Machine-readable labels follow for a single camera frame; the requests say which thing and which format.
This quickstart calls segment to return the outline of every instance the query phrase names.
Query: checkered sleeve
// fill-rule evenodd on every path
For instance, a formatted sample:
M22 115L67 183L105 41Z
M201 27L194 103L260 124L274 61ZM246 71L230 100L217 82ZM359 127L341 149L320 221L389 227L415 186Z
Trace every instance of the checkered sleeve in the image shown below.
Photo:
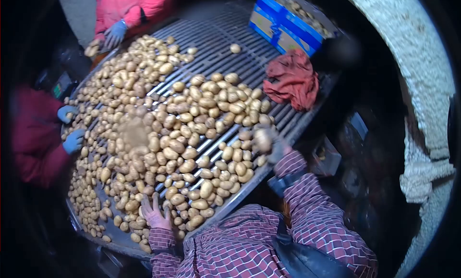
M172 248L176 244L173 231L163 228L153 228L149 233L149 244L152 250ZM150 259L152 277L175 277L181 263L181 258L170 253L160 253Z
M330 202L314 174L301 177L285 189L294 241L311 245L335 257L357 277L376 277L377 259L365 241L346 228L343 210Z
M292 150L286 154L274 167L277 177L283 177L289 173L295 173L306 167L306 161L301 153Z

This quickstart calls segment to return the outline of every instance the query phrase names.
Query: wristwatch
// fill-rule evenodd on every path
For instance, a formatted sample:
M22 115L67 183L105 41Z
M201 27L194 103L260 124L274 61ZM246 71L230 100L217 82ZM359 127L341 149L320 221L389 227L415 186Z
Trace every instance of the wristwatch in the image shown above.
M286 174L283 177L274 176L269 179L267 184L269 187L279 196L280 198L284 197L284 191L290 186L299 180L303 175L309 173L306 168L297 171L295 173Z

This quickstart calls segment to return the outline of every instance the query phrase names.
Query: bare hand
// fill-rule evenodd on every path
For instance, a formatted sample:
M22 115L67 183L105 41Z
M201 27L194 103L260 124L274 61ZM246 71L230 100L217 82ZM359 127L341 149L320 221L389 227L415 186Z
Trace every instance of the bare hand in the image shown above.
M150 205L149 198L144 194L141 201L141 213L146 221L149 222L151 228L162 228L171 230L170 209L164 209L164 217L158 209L158 193L153 194L152 206Z

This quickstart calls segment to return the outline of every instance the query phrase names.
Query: cardboard box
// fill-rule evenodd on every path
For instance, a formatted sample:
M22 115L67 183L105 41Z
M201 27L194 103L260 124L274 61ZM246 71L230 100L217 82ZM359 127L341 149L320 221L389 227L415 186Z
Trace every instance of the cardboard box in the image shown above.
M257 0L249 26L280 53L298 48L309 57L325 38L339 33L317 7L304 0Z

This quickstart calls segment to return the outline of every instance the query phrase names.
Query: sleeve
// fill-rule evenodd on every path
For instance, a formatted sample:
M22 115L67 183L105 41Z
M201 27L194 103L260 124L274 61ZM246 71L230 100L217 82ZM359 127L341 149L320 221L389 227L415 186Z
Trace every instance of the sleeve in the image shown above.
M133 6L123 17L127 28L141 24L141 19L149 19L164 9L166 0L140 0L139 5Z
M15 163L19 165L19 175L26 183L48 189L57 180L71 157L64 150L62 143L44 158L15 154Z
M104 12L101 6L101 0L96 0L96 24L95 24L95 38L104 41L104 32L107 30L104 26Z
M32 99L34 101L41 101L43 105L46 105L49 111L47 112L47 115L49 120L56 120L59 121L58 118L58 110L59 108L65 106L63 102L60 102L59 100L55 99L52 97L50 94L46 93L45 91L35 91L31 89L31 96L30 97L22 97L24 101L23 103L28 103Z
M171 248L176 245L173 231L162 228L152 228L149 233L149 244L152 250ZM150 259L152 277L175 277L181 263L181 258L170 253L160 253Z
M301 154L292 151L276 165L276 171L295 172L305 167ZM290 207L291 234L297 243L312 245L339 259L358 277L377 275L376 255L365 241L343 222L343 210L330 202L317 177L308 173L285 189L285 201Z

